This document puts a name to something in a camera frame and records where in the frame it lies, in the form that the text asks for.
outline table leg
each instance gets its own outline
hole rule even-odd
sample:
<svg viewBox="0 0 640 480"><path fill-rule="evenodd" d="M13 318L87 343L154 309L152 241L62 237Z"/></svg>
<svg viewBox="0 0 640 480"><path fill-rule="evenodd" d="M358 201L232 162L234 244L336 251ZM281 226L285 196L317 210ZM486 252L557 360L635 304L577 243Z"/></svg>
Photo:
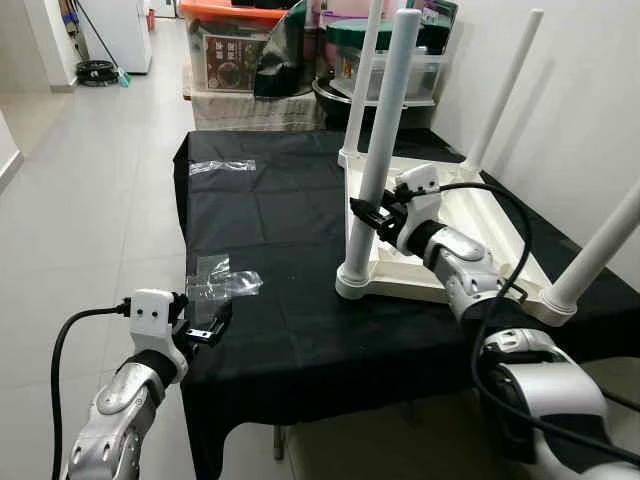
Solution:
<svg viewBox="0 0 640 480"><path fill-rule="evenodd" d="M281 461L284 458L284 427L273 426L273 459Z"/></svg>

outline white stand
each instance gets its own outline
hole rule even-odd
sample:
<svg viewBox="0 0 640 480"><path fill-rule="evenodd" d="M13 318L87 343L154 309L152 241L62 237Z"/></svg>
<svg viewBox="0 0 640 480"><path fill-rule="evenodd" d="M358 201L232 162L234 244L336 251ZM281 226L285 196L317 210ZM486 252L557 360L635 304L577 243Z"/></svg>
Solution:
<svg viewBox="0 0 640 480"><path fill-rule="evenodd" d="M339 162L345 168L346 231L350 235L347 238L345 262L338 268L336 275L336 290L349 299L377 294L445 302L442 285L422 266L421 259L402 256L380 242L375 238L373 230L354 218L349 209L348 199L351 196L379 205L385 186L393 185L395 176L424 164L423 160L392 157L406 92L409 63L407 52L412 49L417 35L415 14L405 9L398 13L383 78L380 106L373 126L370 152L366 155L357 151L371 73L370 64L364 65L367 68L363 68L361 64L358 71L345 146L340 151ZM372 3L371 15L374 18L369 18L365 36L370 41L365 41L368 50L363 51L363 59L374 54L375 41L372 39L377 37L380 18L378 0ZM530 12L496 102L467 160L461 165L432 162L438 169L441 185L458 181L482 181L478 175L482 157L522 69L542 16L541 10ZM513 271L523 242L492 195L476 190L447 192L442 198L439 220L489 247L502 275L507 276ZM529 258L517 282L529 295L525 304L527 311L552 326L565 323L575 314L578 298L638 224L640 180L555 284L551 285L536 260Z"/></svg>
<svg viewBox="0 0 640 480"><path fill-rule="evenodd" d="M371 8L371 15L375 15L376 19L379 15L377 7L377 5L372 5ZM413 14L409 13L410 11L405 12L407 13L400 15L401 19L396 19L396 22L409 22L408 18ZM516 65L512 65L509 69L511 80L505 81L505 85L508 85L509 88L502 89L496 101L498 104L506 103L504 97L508 97L511 92L524 56L526 56L533 40L534 27L539 24L541 15L541 12L535 11L530 16L523 40L520 42L521 46L515 55L514 64ZM366 33L366 35L371 34L369 38L377 37L378 23L369 18ZM339 163L345 168L347 197L345 216L348 238L345 262L339 267L336 275L336 290L340 295L349 299L376 294L446 302L442 284L435 275L424 268L421 259L403 256L389 245L380 242L375 238L373 230L354 218L349 209L349 197L362 198L374 205L379 205L385 186L391 187L395 176L425 163L424 160L391 156L408 73L406 67L398 66L398 62L408 63L408 58L405 60L407 50L412 50L417 35L417 32L412 30L412 38L409 38L408 28L400 25L397 23L393 28L392 52L385 68L380 106L376 112L368 154L357 151L357 141L370 71L367 72L362 66L358 69L356 89L359 85L363 90L357 98L354 94L345 146L340 151L339 159ZM406 44L405 51L394 53L394 45L396 49L400 49L400 43ZM371 50L369 52L363 51L363 57L367 54L373 56L374 48L375 42L371 42ZM394 88L390 90L389 85L393 85ZM499 117L502 109L503 106L498 105L494 107L493 111L498 112ZM490 139L494 129L495 125L493 128L483 130L482 135L488 136L486 142ZM482 181L475 171L461 168L458 164L437 162L433 162L433 164L438 169L438 178L442 185L460 181ZM513 270L522 251L523 242L491 194L477 190L460 190L444 194L440 209L440 221L487 245L503 275L506 276ZM540 301L538 297L540 290L549 286L550 282L535 259L530 258L518 284L527 291L528 303L535 304Z"/></svg>
<svg viewBox="0 0 640 480"><path fill-rule="evenodd" d="M369 161L365 166L359 195L359 198L375 206L380 205L387 182L393 146L400 125L402 102L407 93L411 53L416 43L419 25L418 10L403 8L396 13L389 58L382 79L380 105L373 122ZM356 85L360 80L358 72ZM356 299L366 293L366 285L369 283L369 253L374 236L375 232L371 227L357 219L353 222L347 257L338 269L336 277L336 290L345 298Z"/></svg>
<svg viewBox="0 0 640 480"><path fill-rule="evenodd" d="M360 128L362 127L362 117L364 116L367 92L369 91L369 78L373 69L373 57L375 55L376 43L378 41L378 30L380 29L380 17L382 15L383 0L373 0L369 7L369 19L367 20L367 30L364 33L364 43L362 45L362 56L358 65L358 75L356 85L351 99L351 110L349 111L349 122L344 136L344 145L338 155L338 165L344 167L344 158L347 155L355 155L358 152L358 140L360 140Z"/></svg>
<svg viewBox="0 0 640 480"><path fill-rule="evenodd" d="M542 291L545 308L537 312L539 318L549 325L560 326L575 315L578 299L638 225L640 179L558 280Z"/></svg>

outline black cable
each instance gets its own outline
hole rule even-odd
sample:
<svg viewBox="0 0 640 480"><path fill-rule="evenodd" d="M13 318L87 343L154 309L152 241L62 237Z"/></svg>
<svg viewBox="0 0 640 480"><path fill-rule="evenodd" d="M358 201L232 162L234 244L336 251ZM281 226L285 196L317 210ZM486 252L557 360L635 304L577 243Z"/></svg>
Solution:
<svg viewBox="0 0 640 480"><path fill-rule="evenodd" d="M518 275L524 268L524 265L527 261L529 253L531 252L531 243L533 240L533 234L531 231L531 224L529 222L529 217L527 215L527 211L524 205L511 192L508 192L507 190L504 190L500 187L496 187L493 185L488 185L484 183L474 183L474 182L463 182L463 183L456 183L451 185L444 185L440 187L440 191L443 192L447 190L456 190L460 188L477 188L480 190L488 190L494 194L500 195L508 199L513 204L513 206L516 207L516 209L518 210L518 214L522 218L523 228L524 228L524 235L523 235L524 248L522 250L522 254L520 255L520 260L518 261L516 268L513 270L513 273L509 276L507 281L504 283L504 285L502 286L498 294L494 297L493 301L491 302L491 305L487 310L487 314L485 315L485 318L480 328L478 329L478 333L476 335L476 339L473 345L473 351L471 353L471 377L473 379L473 383L475 384L475 387L478 389L478 391L482 396L484 396L489 401L491 401L492 403L500 407L502 410L509 412L511 415L518 417L519 419L525 421L529 425L543 432L556 435L558 437L569 440L573 443L577 443L579 445L582 445L587 448L591 448L593 450L604 452L611 456L617 457L620 460L640 466L639 455L636 455L622 448L618 448L614 445L608 445L598 440L594 440L593 438L586 437L579 433L572 432L571 430L566 430L554 424L535 418L529 415L528 413L523 412L522 410L519 410L513 407L512 405L508 404L507 402L503 401L501 398L497 397L491 391L489 391L487 387L482 383L482 379L478 371L478 360L480 359L480 351L482 349L482 343L484 341L485 325L487 323L487 319L493 315L498 304L505 297L507 291L513 286L516 278L518 278Z"/></svg>
<svg viewBox="0 0 640 480"><path fill-rule="evenodd" d="M629 410L633 410L634 412L640 413L640 404L632 402L627 398L621 397L617 393L613 393L612 391L607 390L606 388L602 388L602 387L599 387L599 388L600 388L600 391L602 392L602 395L605 398L608 398L612 402L619 403L620 405L628 408Z"/></svg>
<svg viewBox="0 0 640 480"><path fill-rule="evenodd" d="M109 315L112 313L126 313L128 305L123 303L117 307L96 308L85 310L70 317L58 332L53 355L51 357L51 410L53 412L53 467L51 469L51 480L60 479L60 468L62 463L62 408L60 405L60 358L62 347L69 330L81 318L94 315Z"/></svg>
<svg viewBox="0 0 640 480"><path fill-rule="evenodd" d="M88 87L104 87L118 83L118 72L113 63L106 60L88 60L76 65L78 82Z"/></svg>

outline white pole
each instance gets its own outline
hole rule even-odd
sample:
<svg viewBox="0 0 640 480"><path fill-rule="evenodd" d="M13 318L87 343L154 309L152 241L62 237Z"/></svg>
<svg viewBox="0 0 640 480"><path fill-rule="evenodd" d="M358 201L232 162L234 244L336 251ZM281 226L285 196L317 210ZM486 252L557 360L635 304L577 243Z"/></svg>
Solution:
<svg viewBox="0 0 640 480"><path fill-rule="evenodd" d="M380 205L387 181L419 25L418 10L403 8L396 13L380 102L373 122L371 144L360 187L360 199L367 200L376 207ZM369 281L367 267L373 236L371 227L357 218L353 220L346 258L338 269L336 278L336 290L340 295L359 298L366 293L363 287Z"/></svg>
<svg viewBox="0 0 640 480"><path fill-rule="evenodd" d="M380 16L382 15L383 0L372 0L369 8L369 20L367 20L367 30L364 34L362 54L358 64L358 75L356 75L356 85L351 98L351 110L349 111L349 122L347 132L344 136L344 146L341 154L355 155L358 151L358 140L360 139L360 128L362 127L362 117L364 116L364 103L367 100L369 91L369 79L373 68L373 56L378 42L378 30L380 28Z"/></svg>
<svg viewBox="0 0 640 480"><path fill-rule="evenodd" d="M540 25L540 21L542 20L543 15L544 11L537 8L529 12L527 26L525 27L524 33L520 38L520 43L518 44L518 48L516 48L516 52L513 60L511 61L511 66L509 67L507 76L502 83L502 87L500 87L498 98L496 99L493 108L489 113L487 121L482 126L482 130L480 130L480 134L476 138L476 141L474 142L469 155L467 155L467 159L461 164L464 168L474 172L480 171L480 165L482 163L484 153L486 152L487 146L491 141L491 137L493 137L493 133L496 131L498 121L502 116L504 107L507 105L507 101L509 100L509 96L511 95L513 86L518 79L518 75L520 74L520 70L522 69L522 64L527 57L527 53L529 52L529 48L533 43L533 39L536 35L536 32L538 31L538 26Z"/></svg>
<svg viewBox="0 0 640 480"><path fill-rule="evenodd" d="M550 319L542 320L553 326L569 320L577 311L580 296L639 224L640 179L560 278L542 291L541 298L551 314Z"/></svg>

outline black pot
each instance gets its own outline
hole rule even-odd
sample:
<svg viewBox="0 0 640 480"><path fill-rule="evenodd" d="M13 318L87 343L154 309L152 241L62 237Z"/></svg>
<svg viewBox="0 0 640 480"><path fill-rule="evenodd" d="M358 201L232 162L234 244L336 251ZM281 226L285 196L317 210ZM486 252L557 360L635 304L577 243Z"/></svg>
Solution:
<svg viewBox="0 0 640 480"><path fill-rule="evenodd" d="M351 99L329 85L329 78L317 78L311 83L316 100L327 114L328 129L344 129L349 121ZM373 125L376 107L365 107L362 117L363 126Z"/></svg>

